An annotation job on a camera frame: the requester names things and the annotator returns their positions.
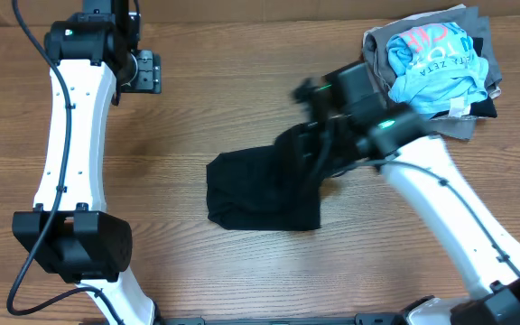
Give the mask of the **black t-shirt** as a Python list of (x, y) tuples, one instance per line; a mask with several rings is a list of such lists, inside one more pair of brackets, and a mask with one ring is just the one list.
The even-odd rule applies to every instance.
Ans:
[(227, 230), (320, 228), (320, 185), (298, 172), (299, 125), (273, 144), (219, 154), (206, 167), (208, 219)]

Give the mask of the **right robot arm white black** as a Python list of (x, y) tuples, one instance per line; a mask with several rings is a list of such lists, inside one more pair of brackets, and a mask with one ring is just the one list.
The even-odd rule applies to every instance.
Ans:
[(491, 214), (444, 140), (406, 104), (389, 104), (356, 61), (292, 93), (309, 121), (293, 134), (294, 167), (314, 185), (373, 167), (415, 210), (459, 272), (467, 296), (426, 297), (395, 324), (520, 324), (520, 243)]

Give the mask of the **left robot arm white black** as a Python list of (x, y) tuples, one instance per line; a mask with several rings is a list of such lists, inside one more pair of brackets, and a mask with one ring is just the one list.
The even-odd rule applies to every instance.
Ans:
[(12, 224), (27, 263), (87, 294), (108, 324), (162, 322), (131, 269), (132, 229), (108, 213), (103, 182), (109, 109), (125, 93), (162, 90), (161, 59), (140, 38), (137, 2), (87, 0), (34, 44), (50, 68), (51, 125), (32, 209)]

